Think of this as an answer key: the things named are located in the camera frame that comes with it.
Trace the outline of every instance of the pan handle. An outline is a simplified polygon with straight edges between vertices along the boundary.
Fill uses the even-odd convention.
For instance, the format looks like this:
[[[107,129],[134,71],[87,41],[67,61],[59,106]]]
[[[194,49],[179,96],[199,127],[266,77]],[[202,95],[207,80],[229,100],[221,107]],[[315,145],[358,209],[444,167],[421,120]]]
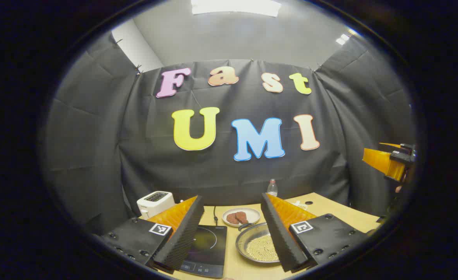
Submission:
[[[254,223],[247,223],[247,224],[244,224],[244,225],[241,225],[238,230],[241,231],[242,229],[244,229],[245,227],[248,227],[248,226],[251,226],[251,225],[254,225]]]

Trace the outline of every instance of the white plate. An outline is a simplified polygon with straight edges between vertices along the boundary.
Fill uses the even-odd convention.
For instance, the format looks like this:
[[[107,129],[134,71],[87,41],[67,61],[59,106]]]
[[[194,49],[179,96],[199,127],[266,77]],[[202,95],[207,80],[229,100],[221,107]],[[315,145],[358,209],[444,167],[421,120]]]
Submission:
[[[227,211],[224,212],[224,214],[222,215],[222,220],[224,220],[224,223],[226,223],[227,225],[230,225],[230,226],[233,226],[233,227],[241,226],[242,224],[240,224],[240,223],[237,224],[237,225],[234,225],[234,224],[229,223],[229,221],[227,221],[227,215],[232,214],[232,213],[236,213],[236,212],[239,212],[239,211],[244,211],[246,213],[246,219],[248,220],[248,223],[256,224],[258,222],[258,220],[260,219],[260,213],[259,213],[259,211],[255,210],[255,209],[251,209],[251,208],[233,208],[233,209],[230,209],[230,210],[227,210]]]

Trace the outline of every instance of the wooden table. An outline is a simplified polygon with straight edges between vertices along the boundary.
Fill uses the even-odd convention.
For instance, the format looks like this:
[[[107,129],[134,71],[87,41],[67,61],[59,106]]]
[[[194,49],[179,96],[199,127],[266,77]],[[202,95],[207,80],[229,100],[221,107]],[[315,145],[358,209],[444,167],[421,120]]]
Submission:
[[[361,211],[357,211],[355,209],[351,209],[350,207],[341,205],[316,193],[309,193],[295,198],[286,199],[286,201],[291,203],[295,203],[297,200],[300,201],[300,204],[304,204],[306,201],[312,201],[313,204],[307,205],[307,211],[316,216],[321,216],[330,213],[364,233],[368,232],[371,229],[375,229],[379,225],[378,223],[376,223],[376,220],[379,217],[369,215]],[[256,209],[260,212],[261,215],[261,218],[257,223],[265,222],[265,218],[261,213],[260,204],[216,207],[215,215],[218,217],[218,225],[227,226],[227,245],[225,248],[224,278],[232,278],[234,280],[280,280],[304,271],[297,271],[296,273],[291,273],[290,271],[288,271],[285,273],[280,264],[259,264],[256,262],[252,262],[248,259],[245,259],[245,257],[241,256],[236,249],[236,238],[239,235],[237,227],[226,225],[222,220],[222,214],[225,211],[235,207],[248,207]],[[215,221],[213,220],[213,206],[204,206],[204,214],[201,220],[199,221],[199,225],[215,225]],[[192,275],[189,273],[185,273],[183,271],[175,271],[173,275],[169,273],[165,274],[181,280],[213,279],[198,275]]]

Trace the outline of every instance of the black foam padding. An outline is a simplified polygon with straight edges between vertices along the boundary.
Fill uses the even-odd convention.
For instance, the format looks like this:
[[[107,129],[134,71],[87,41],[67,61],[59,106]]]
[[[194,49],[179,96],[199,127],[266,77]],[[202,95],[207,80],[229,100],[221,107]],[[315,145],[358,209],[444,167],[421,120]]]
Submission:
[[[153,256],[154,266],[156,268],[168,273],[173,273],[173,270],[181,268],[182,262],[188,256],[188,251],[193,245],[193,239],[203,212],[203,199],[201,196],[198,196],[174,235],[166,242],[165,246]]]
[[[325,214],[293,225],[290,226],[291,234],[307,257],[313,259],[317,264],[322,264],[348,252],[353,245],[367,238],[367,234],[358,231],[332,214]]]
[[[156,223],[153,222],[132,218],[103,234],[101,238],[113,250],[142,264],[147,264],[172,234],[172,229],[168,229],[164,235],[150,232],[155,225]]]
[[[262,193],[261,195],[263,196],[261,212],[267,221],[268,231],[284,272],[300,268],[307,262],[307,257],[284,227],[267,194]]]

